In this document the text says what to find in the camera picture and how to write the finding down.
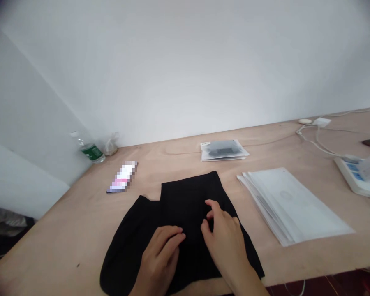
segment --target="green bottle label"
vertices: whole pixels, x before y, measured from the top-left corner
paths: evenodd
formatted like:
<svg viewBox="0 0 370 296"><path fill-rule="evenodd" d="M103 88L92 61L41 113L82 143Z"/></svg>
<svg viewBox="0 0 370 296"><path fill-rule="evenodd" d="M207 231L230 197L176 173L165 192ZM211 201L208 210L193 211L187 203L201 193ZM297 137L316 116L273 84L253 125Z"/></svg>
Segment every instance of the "green bottle label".
<svg viewBox="0 0 370 296"><path fill-rule="evenodd" d="M96 160L103 155L103 153L96 147L96 145L93 145L92 147L81 151L83 154L88 156L90 160Z"/></svg>

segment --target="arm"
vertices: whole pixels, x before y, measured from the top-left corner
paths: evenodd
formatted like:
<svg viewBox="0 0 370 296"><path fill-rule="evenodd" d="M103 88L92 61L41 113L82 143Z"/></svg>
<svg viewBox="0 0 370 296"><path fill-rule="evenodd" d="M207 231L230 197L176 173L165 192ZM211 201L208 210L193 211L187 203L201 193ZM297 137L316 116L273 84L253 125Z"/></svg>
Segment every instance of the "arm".
<svg viewBox="0 0 370 296"><path fill-rule="evenodd" d="M214 218L214 231L206 219L201 224L204 241L222 277L236 296L268 296L256 271L248 262L240 221L232 218L216 201L206 200L212 210L207 219Z"/></svg>

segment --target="hand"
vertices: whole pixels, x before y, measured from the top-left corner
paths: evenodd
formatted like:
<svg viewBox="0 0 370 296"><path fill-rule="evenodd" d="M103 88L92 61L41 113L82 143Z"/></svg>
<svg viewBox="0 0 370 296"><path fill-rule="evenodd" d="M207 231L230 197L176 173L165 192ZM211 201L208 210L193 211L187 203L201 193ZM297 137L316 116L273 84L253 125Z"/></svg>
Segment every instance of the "hand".
<svg viewBox="0 0 370 296"><path fill-rule="evenodd" d="M214 218L214 231L206 219L201 224L204 241L222 277L233 293L238 295L268 295L255 270L250 265L240 221L221 210L219 203L206 200L212 210L207 219Z"/></svg>
<svg viewBox="0 0 370 296"><path fill-rule="evenodd" d="M145 249L136 283L129 296L164 296L176 271L182 228L158 227Z"/></svg>

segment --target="plastic water bottle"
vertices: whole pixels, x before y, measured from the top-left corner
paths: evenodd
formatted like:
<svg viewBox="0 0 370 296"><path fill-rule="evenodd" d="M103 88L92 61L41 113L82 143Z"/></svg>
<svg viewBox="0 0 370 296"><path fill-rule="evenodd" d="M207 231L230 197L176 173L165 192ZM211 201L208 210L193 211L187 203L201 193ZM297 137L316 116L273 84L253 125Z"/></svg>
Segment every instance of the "plastic water bottle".
<svg viewBox="0 0 370 296"><path fill-rule="evenodd" d="M71 132L70 136L77 141L79 150L85 154L93 163L103 162L106 156L92 142L91 139L85 136L80 136L78 132Z"/></svg>

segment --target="black garment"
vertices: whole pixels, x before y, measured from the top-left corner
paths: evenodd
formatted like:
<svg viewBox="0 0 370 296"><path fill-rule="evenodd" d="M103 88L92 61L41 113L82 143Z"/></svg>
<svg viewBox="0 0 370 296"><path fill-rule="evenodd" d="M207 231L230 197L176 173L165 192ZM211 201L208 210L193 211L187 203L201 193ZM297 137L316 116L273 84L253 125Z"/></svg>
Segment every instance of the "black garment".
<svg viewBox="0 0 370 296"><path fill-rule="evenodd" d="M140 196L123 218L104 259L100 285L108 295L127 296L136 282L141 256L159 226L183 228L186 239L180 244L180 256L167 295L191 282L221 277L200 226L211 207L206 199L216 200L221 209L238 217L217 172L162 184L160 201ZM247 232L241 226L250 264L258 276L264 276L258 255Z"/></svg>

